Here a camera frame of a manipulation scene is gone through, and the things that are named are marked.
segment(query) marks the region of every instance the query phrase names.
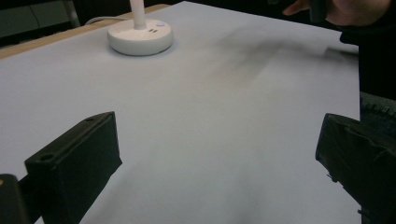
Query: sleeve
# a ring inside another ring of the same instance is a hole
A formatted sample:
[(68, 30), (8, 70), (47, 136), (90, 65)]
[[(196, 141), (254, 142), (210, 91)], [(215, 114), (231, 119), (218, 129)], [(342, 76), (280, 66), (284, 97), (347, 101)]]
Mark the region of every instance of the sleeve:
[(396, 37), (396, 1), (391, 1), (387, 13), (370, 26), (338, 26), (342, 32), (341, 42), (354, 45), (391, 40)]

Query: white table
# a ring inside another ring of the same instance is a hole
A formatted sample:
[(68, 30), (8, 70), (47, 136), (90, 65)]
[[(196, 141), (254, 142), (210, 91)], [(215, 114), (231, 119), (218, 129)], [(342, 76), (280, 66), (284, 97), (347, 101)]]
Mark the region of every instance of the white table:
[(113, 51), (106, 28), (0, 61), (0, 173), (115, 111), (123, 165), (83, 223), (360, 223), (315, 160), (325, 113), (359, 118), (357, 49), (339, 33), (183, 2), (161, 54)]

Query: black object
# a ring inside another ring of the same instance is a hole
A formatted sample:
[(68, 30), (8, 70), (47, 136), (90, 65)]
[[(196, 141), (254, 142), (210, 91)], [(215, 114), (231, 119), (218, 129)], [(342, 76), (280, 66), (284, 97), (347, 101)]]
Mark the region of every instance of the black object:
[(18, 180), (14, 175), (0, 175), (0, 211), (0, 223), (30, 223)]
[(121, 164), (115, 114), (99, 114), (27, 159), (28, 176), (19, 183), (23, 199), (9, 194), (0, 204), (18, 202), (14, 207), (21, 208), (19, 214), (25, 207), (31, 223), (40, 215), (45, 223), (79, 223)]
[[(285, 0), (267, 0), (267, 3), (269, 5), (276, 5), (284, 1)], [(311, 0), (309, 15), (311, 22), (317, 23), (325, 21), (327, 16), (326, 0)]]
[(396, 223), (396, 139), (357, 120), (326, 114), (316, 159), (361, 205), (365, 223)]

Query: cable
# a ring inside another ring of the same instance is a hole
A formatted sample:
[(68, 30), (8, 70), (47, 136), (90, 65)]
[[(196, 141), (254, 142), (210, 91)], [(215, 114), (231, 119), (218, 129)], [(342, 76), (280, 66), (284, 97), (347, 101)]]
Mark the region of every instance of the cable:
[(92, 19), (88, 20), (87, 22), (85, 22), (85, 25), (94, 23), (96, 21), (103, 21), (103, 20), (128, 21), (131, 19), (132, 18), (125, 18), (125, 17), (95, 17), (95, 18), (92, 18)]
[(41, 28), (40, 26), (40, 21), (38, 20), (37, 16), (35, 15), (35, 12), (32, 9), (32, 6), (29, 5), (30, 11), (32, 12), (33, 16), (35, 17), (35, 23), (37, 23), (37, 28)]

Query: desk lamp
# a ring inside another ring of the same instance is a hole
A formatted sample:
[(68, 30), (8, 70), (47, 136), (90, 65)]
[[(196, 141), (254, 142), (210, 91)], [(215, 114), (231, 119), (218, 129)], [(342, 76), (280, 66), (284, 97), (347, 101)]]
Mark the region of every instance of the desk lamp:
[(133, 19), (121, 21), (107, 31), (111, 48), (117, 52), (145, 56), (168, 49), (173, 42), (172, 28), (163, 21), (146, 20), (143, 0), (130, 0)]

